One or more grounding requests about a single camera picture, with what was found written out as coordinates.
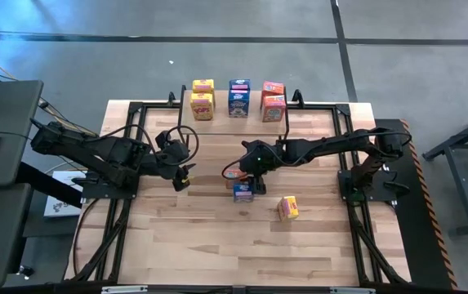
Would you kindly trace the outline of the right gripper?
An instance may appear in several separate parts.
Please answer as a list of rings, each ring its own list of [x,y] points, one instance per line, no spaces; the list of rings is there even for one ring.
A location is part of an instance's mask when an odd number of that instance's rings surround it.
[[[266,185],[261,175],[284,165],[283,144],[279,141],[270,145],[262,140],[243,140],[241,145],[246,153],[239,159],[239,168],[242,172],[254,175],[251,177],[252,193],[264,195]]]

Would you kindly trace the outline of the black hazard-striped floor mat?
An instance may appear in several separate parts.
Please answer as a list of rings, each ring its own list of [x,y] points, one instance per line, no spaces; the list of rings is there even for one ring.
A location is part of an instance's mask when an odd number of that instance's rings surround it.
[[[395,181],[410,189],[399,198],[395,211],[412,282],[421,287],[457,290],[443,232],[414,144],[407,143],[403,157],[388,167],[397,173]]]

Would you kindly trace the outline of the white printed box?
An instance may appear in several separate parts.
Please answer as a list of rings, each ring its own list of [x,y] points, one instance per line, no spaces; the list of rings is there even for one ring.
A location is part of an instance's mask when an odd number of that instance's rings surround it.
[[[64,184],[67,184],[78,191],[82,191],[80,185],[76,185],[73,182],[74,178],[84,178],[84,173],[81,171],[54,171],[52,177]],[[66,202],[62,202],[52,196],[47,197],[47,202],[44,208],[43,216],[46,218],[54,217],[67,217],[67,216],[79,216],[80,208],[76,208],[69,205]]]

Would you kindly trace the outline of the wooden shelf black metal frame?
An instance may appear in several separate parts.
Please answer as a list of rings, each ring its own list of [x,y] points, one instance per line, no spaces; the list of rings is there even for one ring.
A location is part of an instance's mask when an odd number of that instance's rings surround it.
[[[250,92],[250,102],[247,118],[230,118],[228,115],[227,90],[215,91],[216,106],[214,116],[210,121],[196,121],[190,107],[191,90],[182,91],[181,110],[178,123],[191,127],[199,136],[205,135],[236,135],[244,139],[250,136],[284,136],[286,123],[262,122],[261,91]]]

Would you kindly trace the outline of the black desk support beam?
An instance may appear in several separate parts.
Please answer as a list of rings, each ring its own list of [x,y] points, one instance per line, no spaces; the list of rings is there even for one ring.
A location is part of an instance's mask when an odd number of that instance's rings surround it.
[[[77,189],[39,171],[27,163],[21,163],[16,173],[15,183],[29,184],[33,189],[52,196],[61,202],[81,208],[82,193]]]

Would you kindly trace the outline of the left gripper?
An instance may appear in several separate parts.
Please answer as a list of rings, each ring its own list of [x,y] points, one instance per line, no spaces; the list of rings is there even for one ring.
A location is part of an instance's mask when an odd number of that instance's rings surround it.
[[[158,150],[155,155],[155,172],[156,176],[162,178],[173,178],[172,185],[176,192],[189,187],[189,170],[195,167],[195,163],[185,165],[185,161],[189,157],[189,150],[180,140],[172,139],[169,131],[162,131],[155,137]]]

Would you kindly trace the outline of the yellow Corn Pops cereal box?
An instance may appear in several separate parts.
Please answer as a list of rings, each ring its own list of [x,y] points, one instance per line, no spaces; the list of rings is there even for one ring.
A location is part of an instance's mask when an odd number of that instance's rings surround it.
[[[192,91],[194,93],[213,94],[215,90],[213,79],[195,79],[192,82]]]
[[[281,221],[292,221],[299,216],[299,210],[295,196],[283,197],[277,206],[279,219]]]
[[[214,115],[213,94],[204,92],[192,93],[190,96],[190,108],[195,120],[212,120]]]

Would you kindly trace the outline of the silver edge bracket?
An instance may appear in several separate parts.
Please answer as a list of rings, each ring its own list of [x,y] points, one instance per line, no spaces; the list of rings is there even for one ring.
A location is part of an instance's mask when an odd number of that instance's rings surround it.
[[[330,294],[376,294],[373,288],[362,287],[331,287]]]
[[[126,285],[103,287],[100,294],[147,294],[148,287],[143,285]]]

